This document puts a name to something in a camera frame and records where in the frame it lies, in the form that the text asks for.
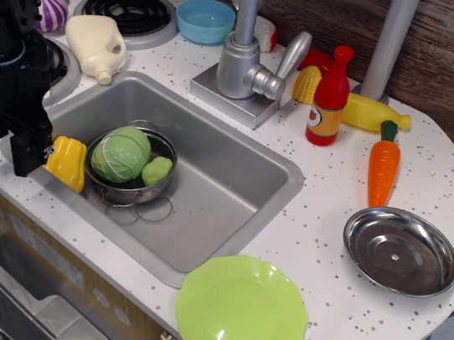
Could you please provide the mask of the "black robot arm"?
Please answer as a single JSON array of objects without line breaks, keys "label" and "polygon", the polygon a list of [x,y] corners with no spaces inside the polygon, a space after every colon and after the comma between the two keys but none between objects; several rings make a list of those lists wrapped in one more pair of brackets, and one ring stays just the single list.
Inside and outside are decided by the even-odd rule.
[{"label": "black robot arm", "polygon": [[39,19],[38,0],[0,0],[0,139],[9,136],[19,177],[44,165],[53,143],[42,99],[54,56],[36,30]]}]

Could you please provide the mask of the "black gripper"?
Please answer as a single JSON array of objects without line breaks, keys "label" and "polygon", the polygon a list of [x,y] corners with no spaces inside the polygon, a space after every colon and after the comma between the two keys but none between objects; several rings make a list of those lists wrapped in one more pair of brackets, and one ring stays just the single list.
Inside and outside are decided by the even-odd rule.
[{"label": "black gripper", "polygon": [[27,177],[49,159],[52,124],[42,99],[51,88],[53,54],[41,33],[18,42],[18,55],[0,63],[0,139],[9,132],[16,176]]}]

